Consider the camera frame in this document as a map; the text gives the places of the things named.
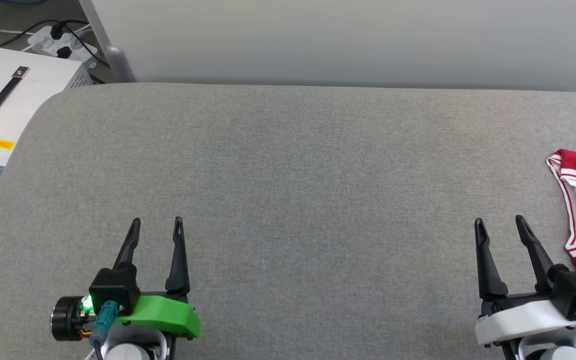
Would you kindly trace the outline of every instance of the white wall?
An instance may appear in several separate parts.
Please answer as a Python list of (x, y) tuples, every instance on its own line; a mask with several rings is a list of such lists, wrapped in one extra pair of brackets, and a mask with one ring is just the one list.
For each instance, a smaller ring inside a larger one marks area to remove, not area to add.
[(576, 0), (81, 1), (139, 82), (576, 91)]

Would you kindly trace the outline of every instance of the black handle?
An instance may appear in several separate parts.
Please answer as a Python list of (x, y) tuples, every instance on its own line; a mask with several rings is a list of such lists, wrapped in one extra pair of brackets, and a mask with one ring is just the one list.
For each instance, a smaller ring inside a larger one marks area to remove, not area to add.
[(553, 290), (553, 282), (548, 279), (548, 270), (553, 266), (553, 260), (544, 250), (542, 243), (537, 239), (526, 219), (521, 215), (517, 215), (514, 221), (517, 224), (521, 243), (528, 249), (532, 271), (534, 271), (534, 276), (537, 278), (537, 283), (534, 285), (535, 291), (542, 294), (551, 292)]
[(10, 95), (10, 93), (12, 93), (13, 89), (17, 86), (17, 84), (19, 84), (19, 82), (21, 82), (21, 77), (13, 77), (12, 79), (10, 79), (8, 84), (4, 86), (2, 91), (0, 91), (0, 107), (2, 106), (6, 98)]
[(186, 257), (186, 239), (184, 238), (184, 223), (178, 216), (174, 219), (174, 252), (170, 276), (166, 280), (166, 291), (179, 296), (190, 292), (190, 278), (188, 276), (188, 259)]
[(135, 253), (135, 248), (139, 244), (139, 230), (142, 227), (142, 221), (139, 218), (135, 218), (130, 225), (130, 230), (126, 234), (126, 239), (123, 240), (121, 245), (121, 250), (119, 250), (119, 255), (117, 255), (117, 260), (114, 261), (112, 265), (113, 269), (118, 269), (119, 264), (132, 264), (133, 254)]
[(477, 248), (477, 276), (479, 279), (479, 298), (498, 299), (508, 295), (508, 286), (499, 277), (495, 260), (490, 253), (490, 238), (484, 221), (475, 220), (475, 246)]

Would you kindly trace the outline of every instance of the power strip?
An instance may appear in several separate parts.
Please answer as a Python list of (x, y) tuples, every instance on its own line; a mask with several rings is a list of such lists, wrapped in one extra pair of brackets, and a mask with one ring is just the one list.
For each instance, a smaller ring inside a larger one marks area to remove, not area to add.
[[(35, 53), (48, 55), (49, 57), (58, 57), (58, 51), (60, 49), (69, 48), (71, 53), (66, 59), (82, 62), (86, 69), (94, 69), (97, 67), (97, 60), (92, 57), (89, 51), (83, 47), (82, 43), (80, 43), (73, 34), (65, 32), (61, 35), (60, 39), (53, 39), (50, 34), (52, 29), (52, 26), (44, 26), (28, 38), (28, 45), (32, 46), (32, 50)], [(89, 43), (85, 44), (93, 54), (98, 53), (96, 47)]]

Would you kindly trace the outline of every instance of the black connector housing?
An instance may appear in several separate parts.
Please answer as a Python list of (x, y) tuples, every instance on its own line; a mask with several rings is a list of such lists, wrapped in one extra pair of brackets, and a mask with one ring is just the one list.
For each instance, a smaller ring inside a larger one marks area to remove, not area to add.
[(95, 313), (99, 314), (106, 301), (115, 301), (123, 306), (120, 315), (130, 315), (142, 294), (137, 287), (137, 267), (122, 262), (116, 268), (103, 268), (96, 273), (88, 291), (92, 296)]
[(556, 264), (548, 271), (548, 277), (554, 282), (550, 301), (566, 319), (576, 321), (576, 271)]

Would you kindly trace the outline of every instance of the green led light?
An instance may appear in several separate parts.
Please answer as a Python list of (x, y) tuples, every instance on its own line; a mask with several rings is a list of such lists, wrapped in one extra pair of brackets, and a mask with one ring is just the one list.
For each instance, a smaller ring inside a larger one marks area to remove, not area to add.
[(87, 313), (94, 312), (94, 308), (92, 305), (92, 296), (89, 295), (82, 301), (81, 309)]

